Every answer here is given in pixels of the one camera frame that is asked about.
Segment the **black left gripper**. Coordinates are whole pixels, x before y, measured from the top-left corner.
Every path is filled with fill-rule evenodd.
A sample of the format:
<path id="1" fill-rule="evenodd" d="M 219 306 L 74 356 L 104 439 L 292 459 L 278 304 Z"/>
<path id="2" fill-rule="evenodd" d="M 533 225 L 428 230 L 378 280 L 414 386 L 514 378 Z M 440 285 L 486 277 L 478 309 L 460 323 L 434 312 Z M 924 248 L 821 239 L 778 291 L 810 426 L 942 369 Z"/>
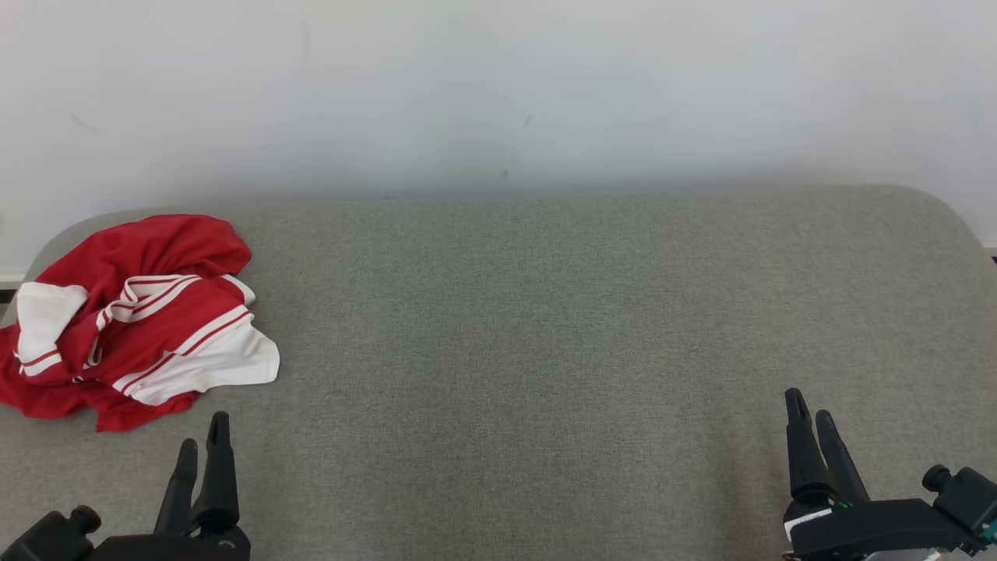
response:
<path id="1" fill-rule="evenodd" d="M 214 413 L 204 450 L 202 490 L 193 507 L 199 451 L 196 441 L 186 438 L 161 501 L 156 534 L 107 538 L 86 561 L 250 561 L 252 543 L 236 527 L 240 520 L 238 477 L 227 412 Z M 185 535 L 190 509 L 193 528 L 199 530 L 196 535 Z"/>

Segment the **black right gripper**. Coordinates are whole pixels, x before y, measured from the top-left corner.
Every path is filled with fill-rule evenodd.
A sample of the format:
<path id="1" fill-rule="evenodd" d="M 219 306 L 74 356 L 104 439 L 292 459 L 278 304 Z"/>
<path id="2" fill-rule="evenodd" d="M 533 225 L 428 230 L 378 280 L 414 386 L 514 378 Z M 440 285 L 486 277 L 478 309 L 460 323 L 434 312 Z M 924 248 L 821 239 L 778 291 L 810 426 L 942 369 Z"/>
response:
<path id="1" fill-rule="evenodd" d="M 873 561 L 873 556 L 888 553 L 901 554 L 905 561 L 936 561 L 950 552 L 974 556 L 975 537 L 969 530 L 923 499 L 869 502 L 833 416 L 816 413 L 816 440 L 801 391 L 787 388 L 784 403 L 791 497 L 819 499 L 813 504 L 793 501 L 784 512 L 788 561 Z M 840 498 L 830 497 L 830 476 Z"/>

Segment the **red Bulls basketball shorts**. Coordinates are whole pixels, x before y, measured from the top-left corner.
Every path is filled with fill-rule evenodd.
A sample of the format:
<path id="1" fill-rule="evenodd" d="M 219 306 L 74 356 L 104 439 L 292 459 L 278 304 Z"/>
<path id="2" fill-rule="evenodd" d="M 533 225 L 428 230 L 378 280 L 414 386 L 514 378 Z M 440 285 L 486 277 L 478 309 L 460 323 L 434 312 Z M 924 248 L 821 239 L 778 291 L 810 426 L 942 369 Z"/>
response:
<path id="1" fill-rule="evenodd" d="M 108 303 L 130 277 L 230 274 L 238 278 L 250 259 L 248 245 L 227 221 L 205 214 L 160 214 L 89 235 L 28 283 L 81 285 L 97 302 Z M 28 381 L 15 356 L 20 291 L 14 324 L 0 328 L 0 404 L 42 419 L 67 418 L 81 408 L 92 408 L 97 431 L 129 431 L 186 411 L 203 393 L 188 392 L 161 406 L 149 406 L 96 381 L 79 386 L 67 379 L 49 384 Z"/>

